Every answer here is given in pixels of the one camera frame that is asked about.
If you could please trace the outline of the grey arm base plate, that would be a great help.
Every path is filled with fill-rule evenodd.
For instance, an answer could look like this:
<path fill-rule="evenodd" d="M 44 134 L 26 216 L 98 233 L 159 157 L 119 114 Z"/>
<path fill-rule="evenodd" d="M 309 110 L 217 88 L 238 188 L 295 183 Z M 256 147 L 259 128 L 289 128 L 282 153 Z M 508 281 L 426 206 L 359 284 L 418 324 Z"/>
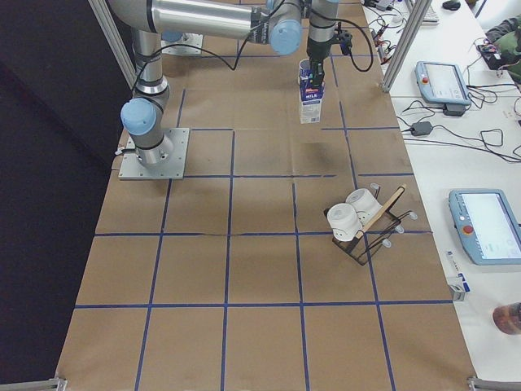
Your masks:
<path fill-rule="evenodd" d="M 161 35 L 162 53 L 176 56 L 201 55 L 203 39 L 201 34 L 164 32 Z"/>

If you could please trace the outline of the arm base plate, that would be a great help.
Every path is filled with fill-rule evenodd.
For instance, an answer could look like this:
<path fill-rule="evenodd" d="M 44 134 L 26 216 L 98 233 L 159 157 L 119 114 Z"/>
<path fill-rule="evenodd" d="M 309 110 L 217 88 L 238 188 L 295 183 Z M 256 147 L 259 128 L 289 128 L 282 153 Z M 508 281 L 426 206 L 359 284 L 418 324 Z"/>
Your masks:
<path fill-rule="evenodd" d="M 163 128 L 162 143 L 150 150 L 136 148 L 131 137 L 125 145 L 130 152 L 122 155 L 121 180 L 182 180 L 189 145 L 189 128 Z"/>

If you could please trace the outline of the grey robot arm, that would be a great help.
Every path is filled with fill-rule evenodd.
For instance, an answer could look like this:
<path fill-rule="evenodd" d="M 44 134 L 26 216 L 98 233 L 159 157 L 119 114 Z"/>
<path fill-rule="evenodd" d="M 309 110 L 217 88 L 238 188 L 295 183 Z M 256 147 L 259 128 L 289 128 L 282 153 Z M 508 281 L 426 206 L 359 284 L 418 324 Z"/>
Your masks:
<path fill-rule="evenodd" d="M 190 131 L 161 125 L 170 88 L 162 54 L 201 51 L 205 36 L 270 45 L 278 55 L 296 52 L 302 20 L 309 20 L 307 55 L 311 83 L 323 83 L 323 61 L 338 42 L 336 1 L 268 1 L 264 7 L 212 1 L 111 1 L 110 8 L 131 28 L 135 78 L 131 100 L 120 118 L 132 147 L 121 151 L 120 175 L 136 179 L 180 179 L 184 174 Z"/>

